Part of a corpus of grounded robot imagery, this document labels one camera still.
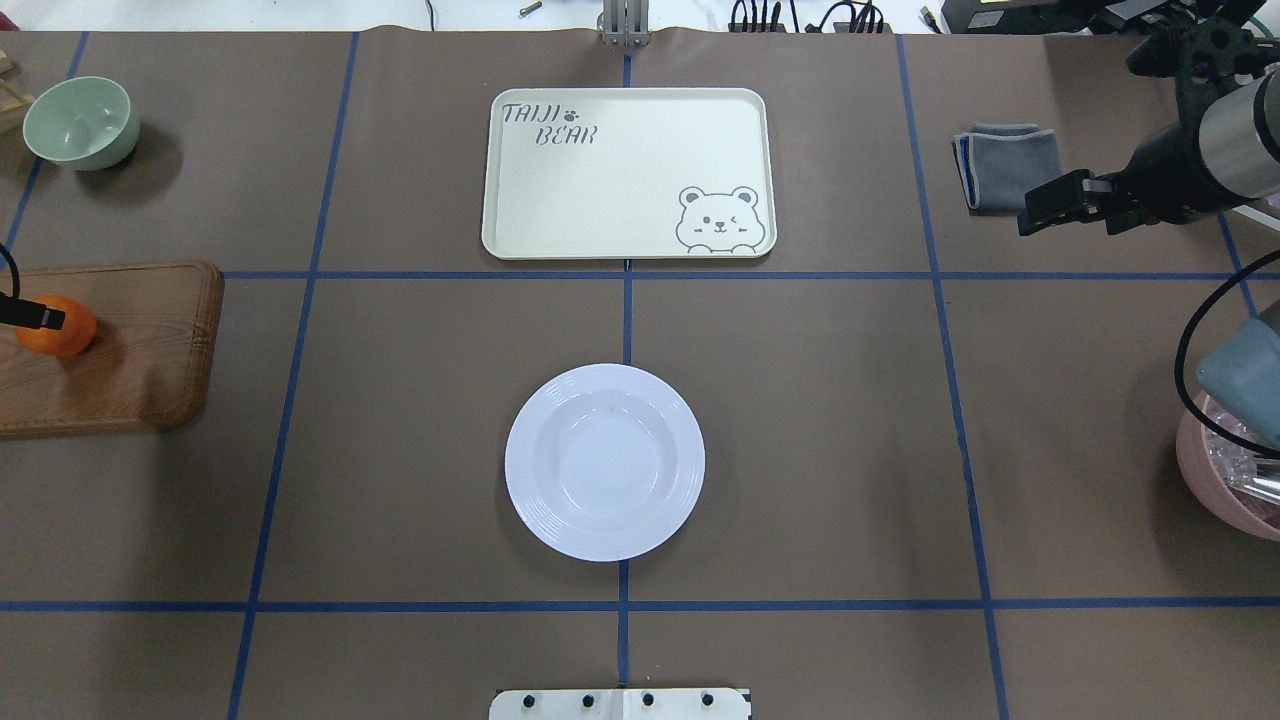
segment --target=black cable bundle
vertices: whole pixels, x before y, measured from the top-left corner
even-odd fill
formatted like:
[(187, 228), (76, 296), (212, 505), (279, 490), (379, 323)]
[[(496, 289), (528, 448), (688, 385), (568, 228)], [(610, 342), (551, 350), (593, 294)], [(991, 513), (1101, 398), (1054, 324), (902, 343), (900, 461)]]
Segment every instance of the black cable bundle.
[(827, 18), (836, 12), (836, 8), (849, 8), (849, 32), (884, 32), (884, 13), (874, 5), (873, 0), (867, 0), (865, 3), (840, 0), (840, 3), (827, 8), (818, 24), (809, 23), (805, 26), (805, 32), (822, 32), (822, 28), (827, 26)]
[[(799, 31), (800, 23), (796, 19), (796, 0), (790, 0), (791, 3), (791, 24)], [(739, 24), (737, 10), (742, 9), (742, 22)], [(733, 3), (733, 9), (730, 12), (728, 17), (728, 29), (730, 32), (786, 32), (786, 23), (780, 24), (782, 18), (782, 0), (776, 0), (773, 3), (773, 12), (769, 13), (769, 1), (764, 0), (762, 5), (756, 5), (755, 0), (751, 0), (751, 17), (748, 22), (746, 17), (746, 0), (736, 0)]]

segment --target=white mounting plate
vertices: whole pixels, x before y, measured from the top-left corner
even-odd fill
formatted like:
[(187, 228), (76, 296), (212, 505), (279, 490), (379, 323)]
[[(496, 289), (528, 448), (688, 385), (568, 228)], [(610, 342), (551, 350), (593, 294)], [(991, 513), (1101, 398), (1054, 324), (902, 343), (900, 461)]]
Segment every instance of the white mounting plate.
[[(645, 705), (645, 696), (653, 703)], [(750, 720), (750, 697), (751, 691), (733, 688), (507, 691), (493, 698), (489, 720)], [(532, 705), (526, 707), (525, 698)]]
[(493, 101), (480, 237), (498, 258), (759, 258), (776, 234), (764, 100), (750, 90)]

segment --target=wooden stand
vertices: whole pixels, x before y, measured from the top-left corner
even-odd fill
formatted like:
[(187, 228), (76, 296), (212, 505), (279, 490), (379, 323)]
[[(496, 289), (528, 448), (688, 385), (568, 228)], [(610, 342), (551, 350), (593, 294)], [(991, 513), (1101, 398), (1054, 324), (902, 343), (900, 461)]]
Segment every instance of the wooden stand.
[(36, 97), (26, 92), (19, 92), (3, 79), (0, 79), (0, 90), (4, 90), (4, 94), (9, 96), (4, 101), (0, 101), (0, 132), (9, 132), (22, 124), (22, 120), (27, 117), (27, 109), (36, 101)]
[(0, 327), (0, 438), (172, 429), (205, 405), (223, 279), (202, 261), (22, 275), (23, 297), (58, 293), (97, 316), (76, 357), (23, 350)]

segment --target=white tray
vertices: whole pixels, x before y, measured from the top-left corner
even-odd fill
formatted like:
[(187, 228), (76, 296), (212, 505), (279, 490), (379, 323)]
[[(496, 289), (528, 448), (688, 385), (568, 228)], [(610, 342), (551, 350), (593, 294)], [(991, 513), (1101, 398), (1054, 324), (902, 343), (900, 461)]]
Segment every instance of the white tray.
[(480, 237), (498, 258), (759, 258), (776, 234), (764, 100), (750, 90), (493, 101)]

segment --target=bear illustration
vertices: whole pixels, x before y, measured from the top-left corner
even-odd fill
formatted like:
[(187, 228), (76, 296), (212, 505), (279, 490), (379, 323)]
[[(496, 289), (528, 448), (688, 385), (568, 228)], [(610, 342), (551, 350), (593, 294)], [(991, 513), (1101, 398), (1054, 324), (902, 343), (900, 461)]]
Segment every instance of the bear illustration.
[(733, 192), (680, 191), (685, 211), (676, 225), (676, 240), (690, 255), (751, 255), (764, 242), (764, 223), (755, 214), (759, 196), (750, 187)]

